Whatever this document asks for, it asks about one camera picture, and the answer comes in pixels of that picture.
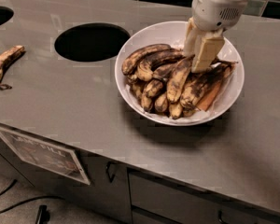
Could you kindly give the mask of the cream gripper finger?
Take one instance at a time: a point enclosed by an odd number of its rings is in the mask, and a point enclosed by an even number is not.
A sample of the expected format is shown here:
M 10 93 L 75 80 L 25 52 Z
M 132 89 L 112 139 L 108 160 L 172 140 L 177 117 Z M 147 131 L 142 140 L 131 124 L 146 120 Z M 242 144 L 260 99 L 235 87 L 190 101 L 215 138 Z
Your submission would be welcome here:
M 197 55 L 202 43 L 202 37 L 205 35 L 205 31 L 200 30 L 193 18 L 188 21 L 188 27 L 186 31 L 186 37 L 184 42 L 183 52 L 186 57 Z
M 220 31 L 207 32 L 198 35 L 194 43 L 194 59 L 191 67 L 192 73 L 205 72 L 212 61 L 219 54 L 225 44 L 224 37 Z

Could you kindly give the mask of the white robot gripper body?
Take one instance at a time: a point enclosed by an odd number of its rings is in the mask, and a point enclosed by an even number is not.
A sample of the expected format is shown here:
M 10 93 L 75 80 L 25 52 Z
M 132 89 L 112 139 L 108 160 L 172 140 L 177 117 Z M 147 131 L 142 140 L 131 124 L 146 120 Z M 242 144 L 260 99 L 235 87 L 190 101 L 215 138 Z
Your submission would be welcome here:
M 203 31 L 227 30 L 243 14 L 247 0 L 193 0 L 192 18 Z

